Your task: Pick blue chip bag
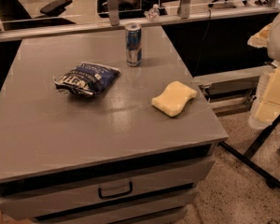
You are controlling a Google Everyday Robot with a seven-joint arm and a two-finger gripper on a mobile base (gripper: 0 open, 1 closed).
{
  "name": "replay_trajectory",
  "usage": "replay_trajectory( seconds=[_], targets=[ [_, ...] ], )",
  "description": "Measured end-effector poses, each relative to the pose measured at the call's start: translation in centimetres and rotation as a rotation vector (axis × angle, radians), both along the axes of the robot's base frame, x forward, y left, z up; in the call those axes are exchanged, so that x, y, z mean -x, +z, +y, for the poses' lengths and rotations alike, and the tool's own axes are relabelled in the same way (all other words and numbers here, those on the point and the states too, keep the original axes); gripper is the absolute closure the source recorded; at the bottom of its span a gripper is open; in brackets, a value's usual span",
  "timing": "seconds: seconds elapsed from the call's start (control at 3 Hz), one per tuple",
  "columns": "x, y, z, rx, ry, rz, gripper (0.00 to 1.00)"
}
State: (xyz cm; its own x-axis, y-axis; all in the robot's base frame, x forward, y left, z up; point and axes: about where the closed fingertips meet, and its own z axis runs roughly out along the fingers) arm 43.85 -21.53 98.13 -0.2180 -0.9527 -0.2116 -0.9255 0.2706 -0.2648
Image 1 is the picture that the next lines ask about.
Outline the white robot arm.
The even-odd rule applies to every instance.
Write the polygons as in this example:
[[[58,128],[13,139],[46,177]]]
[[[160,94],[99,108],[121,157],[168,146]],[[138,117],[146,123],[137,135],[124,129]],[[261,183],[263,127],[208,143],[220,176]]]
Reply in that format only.
[[[280,115],[280,13],[273,22],[252,35],[247,42],[255,48],[266,48],[268,56],[277,63],[272,72],[264,72],[260,78],[248,124],[256,130],[272,125]]]

